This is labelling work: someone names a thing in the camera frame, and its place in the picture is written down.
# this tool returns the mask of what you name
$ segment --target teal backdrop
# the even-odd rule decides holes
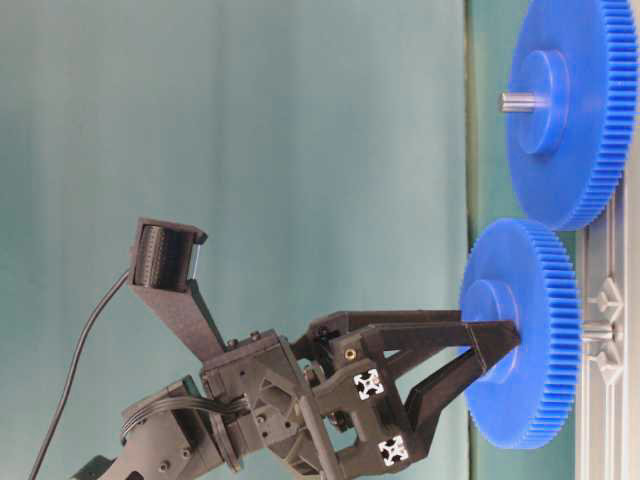
[[[26,478],[77,335],[126,268],[140,215],[210,234],[199,278],[227,338],[269,327],[294,338],[337,309],[456,306],[462,1],[1,10],[2,478]],[[41,478],[117,455],[120,410],[198,368],[123,291],[88,341]],[[467,442],[458,400],[429,459],[396,478],[467,478]],[[222,467],[207,478],[258,476],[288,478],[266,453],[238,477]]]

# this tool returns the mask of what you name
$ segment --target robotic arm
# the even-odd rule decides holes
[[[189,480],[222,463],[237,472],[262,448],[298,477],[398,472],[428,455],[442,409],[520,342],[511,320],[463,323],[459,311],[418,310],[337,312],[294,343],[268,330],[225,344],[189,278],[205,240],[192,226],[141,219],[128,277],[202,362],[204,396],[185,377],[132,405],[122,454],[95,457],[72,478]],[[403,403],[396,379],[451,346],[469,348]],[[355,429],[354,444],[335,451],[325,418]]]

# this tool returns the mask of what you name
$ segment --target wire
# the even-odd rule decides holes
[[[113,298],[116,292],[125,284],[127,281],[127,277],[129,276],[129,270],[125,270],[125,272],[116,280],[116,283],[105,293],[104,297],[98,302],[96,307],[89,315],[87,322],[82,329],[82,333],[80,333],[80,338],[78,338],[78,342],[76,343],[76,348],[73,352],[73,358],[71,360],[71,365],[69,366],[69,371],[67,373],[67,379],[64,384],[64,388],[62,390],[62,395],[60,396],[60,400],[58,401],[58,406],[56,408],[55,413],[53,414],[53,418],[51,419],[51,423],[49,424],[49,429],[47,430],[47,434],[44,437],[42,445],[40,446],[40,450],[38,451],[38,455],[36,456],[36,460],[33,463],[33,467],[31,469],[31,473],[29,474],[29,480],[35,480],[38,476],[38,472],[40,471],[40,467],[42,466],[42,461],[44,460],[44,456],[47,453],[49,445],[51,444],[51,439],[53,438],[53,434],[58,427],[58,422],[60,422],[60,417],[62,416],[62,412],[64,411],[64,407],[67,404],[67,400],[69,399],[69,393],[71,392],[71,386],[73,385],[73,380],[76,376],[76,370],[78,369],[78,361],[80,360],[80,355],[82,354],[82,349],[84,348],[84,344],[87,340],[87,336],[93,327],[93,324],[96,322],[96,319],[104,310],[109,300]]]
[[[214,412],[221,415],[233,415],[249,408],[245,397],[240,397],[230,403],[221,403],[210,398],[202,397],[168,397],[156,400],[133,413],[122,425],[120,441],[124,445],[127,434],[137,425],[144,423],[147,418],[161,412],[173,410],[200,410]]]

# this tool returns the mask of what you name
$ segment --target blue gear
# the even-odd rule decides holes
[[[460,293],[463,321],[514,320],[521,344],[465,391],[493,445],[531,449],[562,428],[578,382],[581,319],[569,257],[544,225],[502,219],[476,241]]]
[[[577,230],[607,205],[633,134],[637,40],[627,0],[534,0],[514,51],[509,113],[513,188],[529,218]]]

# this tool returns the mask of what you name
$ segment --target bolt head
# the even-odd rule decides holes
[[[350,362],[355,360],[357,356],[358,356],[358,353],[353,348],[347,348],[344,351],[344,358],[346,358]]]

